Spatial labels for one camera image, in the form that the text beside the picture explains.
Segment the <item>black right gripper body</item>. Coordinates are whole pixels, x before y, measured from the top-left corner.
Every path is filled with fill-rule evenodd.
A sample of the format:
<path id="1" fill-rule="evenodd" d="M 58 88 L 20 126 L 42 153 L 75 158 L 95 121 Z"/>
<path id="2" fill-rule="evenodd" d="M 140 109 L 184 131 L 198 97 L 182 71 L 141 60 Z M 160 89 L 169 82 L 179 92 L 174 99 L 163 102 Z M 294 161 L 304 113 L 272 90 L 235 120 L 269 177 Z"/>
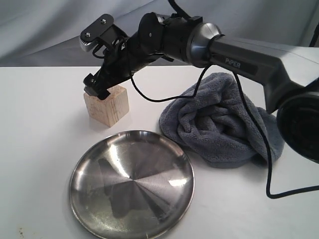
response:
<path id="1" fill-rule="evenodd" d="M 118 36 L 113 40 L 117 44 L 113 45 L 112 42 L 101 37 L 92 39 L 97 46 L 105 46 L 108 49 L 104 54 L 100 70 L 92 78 L 94 92 L 107 92 L 109 88 L 128 80 L 131 75 L 160 58 L 169 62 L 173 61 L 171 57 L 163 53 L 147 54 L 137 34 L 130 37 Z"/>

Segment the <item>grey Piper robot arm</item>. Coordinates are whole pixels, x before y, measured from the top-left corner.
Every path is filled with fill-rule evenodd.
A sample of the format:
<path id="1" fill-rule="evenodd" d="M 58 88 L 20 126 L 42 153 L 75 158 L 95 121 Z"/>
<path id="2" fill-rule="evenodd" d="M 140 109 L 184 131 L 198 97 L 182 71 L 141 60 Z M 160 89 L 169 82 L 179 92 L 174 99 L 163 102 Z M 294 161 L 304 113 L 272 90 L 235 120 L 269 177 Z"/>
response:
<path id="1" fill-rule="evenodd" d="M 79 36 L 82 49 L 105 47 L 103 64 L 84 79 L 85 92 L 105 99 L 108 89 L 159 58 L 197 68 L 217 65 L 263 86 L 266 110 L 277 112 L 284 141 L 301 156 L 319 160 L 319 53 L 223 35 L 200 16 L 145 14 L 132 36 L 101 15 Z"/>

